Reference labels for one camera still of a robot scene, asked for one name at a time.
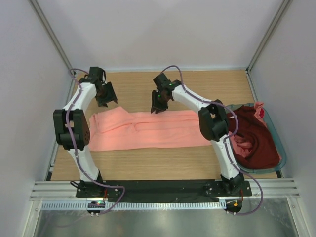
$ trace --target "dark red cloth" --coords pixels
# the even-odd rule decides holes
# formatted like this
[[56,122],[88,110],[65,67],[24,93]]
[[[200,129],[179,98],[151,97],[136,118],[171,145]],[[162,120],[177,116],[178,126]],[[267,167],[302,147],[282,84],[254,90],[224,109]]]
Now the dark red cloth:
[[260,118],[263,118],[264,115],[265,115],[265,111],[261,109],[259,113]]
[[[235,110],[239,122],[237,135],[244,137],[252,144],[252,150],[246,157],[235,154],[243,167],[249,169],[268,169],[278,165],[280,158],[269,130],[254,116],[254,107],[241,106]],[[229,119],[229,131],[236,128],[234,118]]]

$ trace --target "laundry basket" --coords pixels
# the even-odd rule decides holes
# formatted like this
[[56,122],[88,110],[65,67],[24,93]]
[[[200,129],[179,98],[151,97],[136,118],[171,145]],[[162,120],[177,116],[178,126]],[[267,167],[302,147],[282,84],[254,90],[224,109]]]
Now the laundry basket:
[[[253,103],[248,103],[248,104],[240,104],[240,105],[228,105],[227,107],[229,107],[230,109],[232,109],[233,111],[240,108],[242,105],[245,105],[245,106],[254,106]],[[266,173],[272,173],[272,172],[275,172],[275,171],[279,171],[281,170],[285,164],[286,164],[286,153],[285,153],[285,150],[283,148],[283,145],[280,141],[280,138],[277,134],[277,131],[271,121],[271,118],[268,114],[268,112],[264,109],[264,116],[263,116],[263,121],[267,124],[267,128],[269,130],[269,132],[271,133],[272,135],[272,139],[273,139],[273,142],[275,143],[275,146],[276,146],[276,149],[278,151],[278,153],[280,154],[281,156],[281,160],[280,162],[278,163],[277,166],[273,167],[273,168],[270,168],[270,169],[248,169],[248,168],[245,168],[243,167],[242,165],[240,165],[238,163],[238,161],[236,160],[238,166],[240,167],[240,169],[242,169],[243,171],[247,172],[247,173],[255,173],[255,174],[266,174]]]

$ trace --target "white enclosure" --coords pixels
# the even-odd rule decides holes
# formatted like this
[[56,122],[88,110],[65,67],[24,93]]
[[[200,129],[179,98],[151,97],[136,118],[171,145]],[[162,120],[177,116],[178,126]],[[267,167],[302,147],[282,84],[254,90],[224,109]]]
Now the white enclosure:
[[3,2],[0,22],[0,236],[19,237],[34,182],[47,173],[52,111],[65,105],[70,80],[27,1]]
[[[281,20],[276,13],[285,2],[292,1],[3,1],[0,236],[22,236],[32,213],[32,188],[44,180],[54,152],[52,113],[72,89],[67,70],[146,71],[170,64],[245,69],[286,149],[284,176],[294,178],[305,221],[315,231],[316,1],[293,0]],[[280,24],[270,35],[275,19]]]
[[246,68],[282,0],[38,0],[73,65]]
[[314,0],[293,1],[251,71],[258,98],[265,102],[287,150],[283,172],[295,179],[310,226],[316,224],[315,11]]

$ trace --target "wooden surface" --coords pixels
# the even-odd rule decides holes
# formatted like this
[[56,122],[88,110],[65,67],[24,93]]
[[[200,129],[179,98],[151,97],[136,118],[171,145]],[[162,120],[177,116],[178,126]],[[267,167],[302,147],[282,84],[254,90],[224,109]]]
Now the wooden surface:
[[[108,73],[118,97],[118,104],[129,112],[150,111],[153,78],[157,72]],[[178,72],[167,72],[170,80],[179,79]],[[183,72],[185,84],[197,94],[224,104],[253,102],[244,71]],[[169,110],[186,110],[184,105],[170,101]],[[86,113],[108,110],[98,108],[93,100]],[[168,180],[218,179],[220,166],[212,146],[170,149],[136,149],[128,151],[91,152],[95,165],[105,180]],[[275,173],[256,175],[258,178],[276,178]],[[72,157],[62,147],[58,149],[51,180],[79,180],[79,172]]]

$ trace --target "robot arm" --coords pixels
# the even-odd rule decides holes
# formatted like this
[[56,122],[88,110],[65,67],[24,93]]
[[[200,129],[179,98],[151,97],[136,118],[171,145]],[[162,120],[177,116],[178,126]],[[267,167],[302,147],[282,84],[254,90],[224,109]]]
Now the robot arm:
[[[66,127],[66,112],[73,104],[69,119],[72,123],[72,130],[78,147],[78,156],[81,167],[89,177],[102,182],[101,174],[95,166],[88,144],[90,141],[90,131],[84,113],[93,98],[96,98],[99,107],[107,107],[110,101],[118,102],[112,84],[106,81],[105,71],[98,67],[91,67],[89,75],[79,80],[81,88],[77,88],[70,102],[61,110],[55,110],[53,114],[56,140],[73,157],[76,165],[75,149],[71,140],[68,128]],[[90,182],[90,180],[80,171],[80,181]]]
[[[243,183],[244,177],[231,164],[225,149],[224,138],[229,133],[229,122],[225,109],[221,106],[203,102],[209,100],[192,92],[186,86],[183,88],[178,80],[171,82],[165,74],[157,76],[154,82],[157,89],[152,91],[151,113],[155,112],[157,114],[165,111],[170,99],[178,101],[196,112],[199,117],[200,131],[204,138],[211,142],[220,163],[221,177],[223,182],[226,183],[225,188],[228,193],[235,192]],[[226,142],[233,164],[237,166],[229,139]]]

